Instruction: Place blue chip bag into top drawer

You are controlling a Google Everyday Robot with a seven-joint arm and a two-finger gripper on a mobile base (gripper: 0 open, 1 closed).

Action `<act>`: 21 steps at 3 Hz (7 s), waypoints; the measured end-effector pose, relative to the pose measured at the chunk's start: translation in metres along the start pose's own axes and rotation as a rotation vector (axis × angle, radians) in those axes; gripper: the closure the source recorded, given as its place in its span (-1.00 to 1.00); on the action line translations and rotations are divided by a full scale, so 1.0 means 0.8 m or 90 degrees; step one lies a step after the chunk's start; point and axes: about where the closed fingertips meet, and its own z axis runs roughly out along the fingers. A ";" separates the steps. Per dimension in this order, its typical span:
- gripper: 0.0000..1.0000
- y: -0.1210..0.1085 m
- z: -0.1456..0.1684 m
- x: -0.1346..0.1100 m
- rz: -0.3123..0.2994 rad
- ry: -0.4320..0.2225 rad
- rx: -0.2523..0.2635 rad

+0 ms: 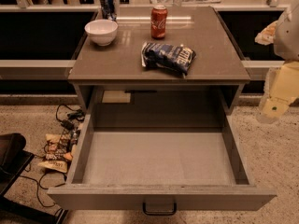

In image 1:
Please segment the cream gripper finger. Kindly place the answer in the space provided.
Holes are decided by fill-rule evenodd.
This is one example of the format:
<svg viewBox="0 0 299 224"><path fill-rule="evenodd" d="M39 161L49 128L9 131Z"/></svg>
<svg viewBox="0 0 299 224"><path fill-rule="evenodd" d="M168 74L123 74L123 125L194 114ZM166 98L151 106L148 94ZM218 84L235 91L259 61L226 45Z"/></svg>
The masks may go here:
<svg viewBox="0 0 299 224"><path fill-rule="evenodd" d="M293 102L293 97L285 100L279 97L263 96L259 103L256 119L261 123L272 124L280 119Z"/></svg>

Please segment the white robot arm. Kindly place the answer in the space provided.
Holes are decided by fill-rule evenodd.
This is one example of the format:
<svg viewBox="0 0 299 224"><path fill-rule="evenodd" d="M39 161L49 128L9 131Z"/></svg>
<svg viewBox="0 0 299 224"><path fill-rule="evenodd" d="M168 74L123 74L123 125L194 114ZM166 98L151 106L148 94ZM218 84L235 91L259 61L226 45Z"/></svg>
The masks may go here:
<svg viewBox="0 0 299 224"><path fill-rule="evenodd" d="M268 70L259 103L257 120L271 124L299 97L299 1L258 33L255 42L273 44L275 54L284 60L280 68Z"/></svg>

